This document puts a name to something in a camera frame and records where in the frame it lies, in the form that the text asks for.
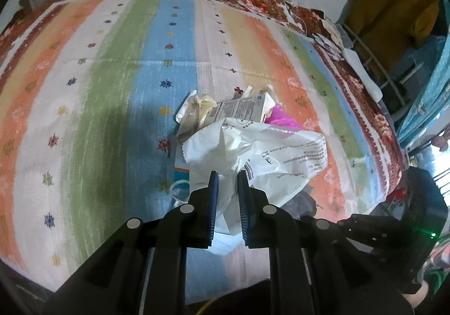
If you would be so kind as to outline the blue white mask package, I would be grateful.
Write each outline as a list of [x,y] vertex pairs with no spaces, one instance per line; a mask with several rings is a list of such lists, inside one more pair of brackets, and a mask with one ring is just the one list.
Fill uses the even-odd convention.
[[169,188],[175,207],[187,204],[190,197],[189,169],[181,149],[175,153],[173,183]]

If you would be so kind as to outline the white printed plastic bag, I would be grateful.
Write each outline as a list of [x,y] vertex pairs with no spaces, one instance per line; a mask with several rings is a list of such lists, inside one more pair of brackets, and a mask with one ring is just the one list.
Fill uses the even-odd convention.
[[325,137],[250,120],[224,118],[193,134],[181,147],[191,190],[219,175],[215,230],[237,235],[240,209],[237,175],[266,193],[269,203],[282,206],[328,166]]

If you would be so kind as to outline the magenta plastic bag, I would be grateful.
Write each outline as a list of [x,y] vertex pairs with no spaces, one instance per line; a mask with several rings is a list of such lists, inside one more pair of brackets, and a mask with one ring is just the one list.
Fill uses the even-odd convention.
[[276,104],[271,110],[269,117],[265,119],[266,124],[275,125],[279,127],[292,128],[301,130],[302,127],[291,116],[285,114],[281,104]]

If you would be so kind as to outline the printed carton box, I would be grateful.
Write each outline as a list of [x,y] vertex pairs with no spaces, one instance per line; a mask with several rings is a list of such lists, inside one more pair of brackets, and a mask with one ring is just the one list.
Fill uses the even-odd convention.
[[203,126],[213,124],[224,118],[264,123],[276,106],[274,99],[266,91],[257,95],[220,102],[214,107],[204,120]]

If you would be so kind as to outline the crumpled clear yellow wrapper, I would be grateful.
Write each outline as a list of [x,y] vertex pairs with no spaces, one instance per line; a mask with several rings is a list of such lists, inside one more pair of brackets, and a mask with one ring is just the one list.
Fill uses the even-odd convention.
[[179,125],[177,137],[189,138],[202,128],[208,114],[217,107],[217,103],[209,95],[197,93],[193,90],[182,103],[175,115]]

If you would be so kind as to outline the white cloth on bed edge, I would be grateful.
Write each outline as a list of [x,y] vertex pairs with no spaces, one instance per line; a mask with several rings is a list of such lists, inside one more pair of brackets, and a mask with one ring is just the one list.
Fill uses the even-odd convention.
[[358,54],[356,54],[356,52],[352,49],[344,48],[343,57],[361,79],[362,84],[364,85],[372,99],[375,102],[380,102],[383,97],[382,91],[365,71],[365,68],[361,63]]

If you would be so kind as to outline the brown hanging clothes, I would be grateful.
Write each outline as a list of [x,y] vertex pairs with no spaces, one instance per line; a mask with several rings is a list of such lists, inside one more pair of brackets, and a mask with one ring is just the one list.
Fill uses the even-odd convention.
[[387,72],[406,50],[430,36],[440,0],[348,0],[344,23],[363,41]]

